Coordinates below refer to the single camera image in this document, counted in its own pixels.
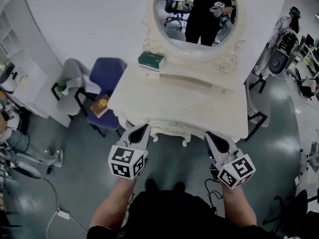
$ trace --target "white wall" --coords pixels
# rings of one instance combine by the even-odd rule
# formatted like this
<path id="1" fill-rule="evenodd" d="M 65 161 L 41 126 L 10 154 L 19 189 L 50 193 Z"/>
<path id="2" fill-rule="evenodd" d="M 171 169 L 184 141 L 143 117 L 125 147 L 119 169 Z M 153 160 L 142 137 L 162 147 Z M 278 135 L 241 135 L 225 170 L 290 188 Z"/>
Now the white wall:
<path id="1" fill-rule="evenodd" d="M 0 10 L 9 0 L 0 0 Z M 91 70 L 98 57 L 136 62 L 143 46 L 146 0 L 27 0 L 51 49 L 63 64 L 73 57 Z M 242 81 L 259 58 L 284 0 L 245 0 L 246 44 L 239 59 Z"/>
<path id="2" fill-rule="evenodd" d="M 316 18 L 319 0 L 285 0 L 280 17 L 289 16 L 289 10 L 293 6 L 297 7 L 301 14 L 299 40 L 301 35 L 307 36 L 307 34 L 310 34 L 314 40 L 319 38 L 319 20 Z"/>

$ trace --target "white vanity table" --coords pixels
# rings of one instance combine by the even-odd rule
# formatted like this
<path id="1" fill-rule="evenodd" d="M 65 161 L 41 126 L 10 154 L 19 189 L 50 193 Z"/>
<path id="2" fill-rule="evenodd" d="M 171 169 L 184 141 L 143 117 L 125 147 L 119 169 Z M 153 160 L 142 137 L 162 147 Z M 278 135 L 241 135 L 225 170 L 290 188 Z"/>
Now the white vanity table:
<path id="1" fill-rule="evenodd" d="M 151 136 L 158 133 L 182 136 L 186 146 L 195 135 L 203 139 L 207 130 L 223 133 L 234 141 L 248 135 L 246 91 L 236 70 L 245 40 L 245 4 L 236 0 L 237 17 L 225 41 L 197 50 L 181 49 L 181 41 L 170 41 L 155 16 L 156 0 L 147 0 L 143 22 L 144 51 L 165 56 L 160 72 L 128 64 L 108 107 L 127 129 L 148 123 Z"/>

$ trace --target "person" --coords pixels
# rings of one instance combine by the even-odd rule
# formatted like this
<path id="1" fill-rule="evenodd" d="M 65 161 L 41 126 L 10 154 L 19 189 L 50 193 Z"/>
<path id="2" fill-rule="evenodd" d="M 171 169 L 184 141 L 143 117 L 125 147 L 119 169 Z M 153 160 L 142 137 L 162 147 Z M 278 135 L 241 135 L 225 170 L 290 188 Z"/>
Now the person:
<path id="1" fill-rule="evenodd" d="M 263 53 L 260 55 L 258 62 L 254 66 L 254 74 L 257 76 L 262 75 L 263 78 L 267 78 L 270 74 L 268 69 L 268 63 L 270 57 L 274 51 L 274 48 L 280 43 L 283 34 L 287 29 L 293 30 L 295 33 L 299 33 L 299 18 L 300 11 L 296 7 L 291 7 L 289 16 L 282 16 L 276 23 L 276 26 L 273 30 L 273 34 L 270 37 L 270 40 L 266 44 Z"/>
<path id="2" fill-rule="evenodd" d="M 216 2 L 225 4 L 222 12 L 210 11 Z M 187 19 L 185 38 L 186 42 L 200 43 L 212 46 L 220 27 L 220 18 L 232 11 L 231 0 L 194 0 L 193 7 Z"/>
<path id="3" fill-rule="evenodd" d="M 319 92 L 319 80 L 318 79 L 304 79 L 297 81 L 300 88 L 300 95 L 307 98 L 311 98 Z"/>
<path id="4" fill-rule="evenodd" d="M 160 191 L 153 179 L 145 182 L 129 208 L 121 227 L 135 180 L 118 178 L 108 198 L 93 215 L 87 239 L 106 238 L 245 238 L 271 239 L 276 236 L 256 226 L 253 209 L 241 186 L 230 190 L 221 183 L 225 218 L 197 196 L 185 192 L 178 182 L 173 190 Z"/>
<path id="5" fill-rule="evenodd" d="M 9 145 L 8 148 L 3 150 L 8 155 L 10 161 L 15 161 L 18 157 L 24 157 L 36 163 L 44 163 L 57 167 L 62 166 L 62 149 L 58 149 L 54 155 L 51 155 L 49 149 L 46 149 L 44 152 L 39 151 L 30 142 L 27 135 L 22 134 L 18 130 L 13 130 L 12 128 L 7 127 L 3 113 L 0 113 L 0 144 L 3 145 L 4 142 L 7 142 Z"/>

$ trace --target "power adapter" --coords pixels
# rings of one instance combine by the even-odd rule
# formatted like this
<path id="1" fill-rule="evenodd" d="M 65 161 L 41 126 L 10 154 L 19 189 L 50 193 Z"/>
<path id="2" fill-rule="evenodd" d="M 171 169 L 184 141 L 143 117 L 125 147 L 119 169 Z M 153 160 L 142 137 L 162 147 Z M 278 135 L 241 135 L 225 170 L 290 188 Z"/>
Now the power adapter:
<path id="1" fill-rule="evenodd" d="M 58 208 L 58 213 L 57 214 L 58 214 L 58 216 L 66 219 L 66 220 L 69 220 L 70 217 L 71 217 L 71 215 L 69 213 L 60 210 L 60 208 Z"/>

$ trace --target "ornate mirror frame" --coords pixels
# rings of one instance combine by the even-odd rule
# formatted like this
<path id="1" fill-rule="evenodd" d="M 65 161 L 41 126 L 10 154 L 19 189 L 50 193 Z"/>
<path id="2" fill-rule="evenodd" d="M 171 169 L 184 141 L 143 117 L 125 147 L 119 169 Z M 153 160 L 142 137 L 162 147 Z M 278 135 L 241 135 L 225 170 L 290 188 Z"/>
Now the ornate mirror frame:
<path id="1" fill-rule="evenodd" d="M 184 51 L 169 41 L 158 24 L 156 4 L 157 0 L 146 1 L 146 16 L 143 21 L 146 38 L 143 51 L 163 54 L 170 68 L 179 67 L 179 70 L 166 69 L 163 73 L 183 75 L 234 89 L 233 86 L 239 84 L 239 72 L 236 70 L 238 52 L 245 43 L 243 35 L 247 15 L 244 0 L 236 0 L 236 21 L 226 40 L 211 50 L 200 52 Z"/>

